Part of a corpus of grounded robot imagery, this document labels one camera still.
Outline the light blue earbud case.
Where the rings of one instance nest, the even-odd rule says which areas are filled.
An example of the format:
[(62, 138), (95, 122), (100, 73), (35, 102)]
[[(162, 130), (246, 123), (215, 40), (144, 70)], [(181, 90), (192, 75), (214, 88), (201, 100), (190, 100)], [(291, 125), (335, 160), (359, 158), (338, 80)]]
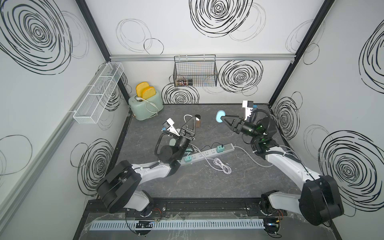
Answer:
[(218, 123), (222, 123), (223, 120), (222, 120), (222, 117), (224, 117), (226, 115), (226, 112), (224, 110), (219, 110), (216, 114), (216, 121)]

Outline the white power strip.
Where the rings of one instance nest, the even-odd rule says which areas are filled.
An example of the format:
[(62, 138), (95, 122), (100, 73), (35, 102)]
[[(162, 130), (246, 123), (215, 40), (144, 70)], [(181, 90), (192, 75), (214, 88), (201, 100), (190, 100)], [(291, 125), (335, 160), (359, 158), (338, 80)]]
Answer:
[(186, 165), (194, 164), (200, 161), (211, 160), (211, 159), (214, 160), (215, 158), (218, 158), (221, 155), (233, 152), (235, 150), (235, 147), (233, 144), (226, 144), (223, 146), (225, 147), (225, 150), (222, 153), (217, 153), (217, 150), (215, 147), (206, 151), (192, 153), (187, 156), (184, 156), (181, 158), (181, 160), (179, 160), (179, 163), (181, 164), (181, 166), (186, 166)]

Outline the teal charger with black cable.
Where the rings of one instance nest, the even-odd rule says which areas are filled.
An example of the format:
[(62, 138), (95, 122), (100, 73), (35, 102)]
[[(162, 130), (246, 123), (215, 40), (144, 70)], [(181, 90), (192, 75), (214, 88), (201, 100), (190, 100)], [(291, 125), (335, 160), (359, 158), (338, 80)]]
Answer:
[(222, 153), (225, 150), (225, 147), (223, 145), (219, 145), (216, 147), (217, 153)]

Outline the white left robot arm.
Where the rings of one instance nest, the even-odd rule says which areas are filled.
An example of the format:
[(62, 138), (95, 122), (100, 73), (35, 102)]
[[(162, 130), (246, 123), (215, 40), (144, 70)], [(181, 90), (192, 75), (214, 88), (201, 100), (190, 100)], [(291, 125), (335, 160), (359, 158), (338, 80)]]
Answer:
[(181, 159), (196, 135), (200, 115), (192, 116), (179, 131), (169, 118), (155, 146), (155, 162), (131, 164), (119, 162), (97, 184), (96, 190), (102, 203), (111, 214), (120, 210), (135, 210), (148, 217), (154, 209), (154, 201), (145, 191), (138, 191), (140, 184), (173, 175), (181, 166)]

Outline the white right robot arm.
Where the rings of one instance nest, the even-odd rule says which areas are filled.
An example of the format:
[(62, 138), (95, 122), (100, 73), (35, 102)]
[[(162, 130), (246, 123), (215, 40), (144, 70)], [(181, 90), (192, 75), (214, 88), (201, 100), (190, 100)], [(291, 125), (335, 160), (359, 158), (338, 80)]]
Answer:
[(289, 154), (273, 139), (278, 129), (266, 116), (257, 123), (247, 122), (239, 116), (220, 116), (231, 131), (251, 137), (253, 153), (282, 171), (301, 190), (301, 194), (270, 191), (262, 194), (261, 211), (268, 215), (274, 210), (285, 210), (302, 215), (310, 224), (318, 226), (345, 213), (336, 180), (322, 176), (305, 167), (293, 154)]

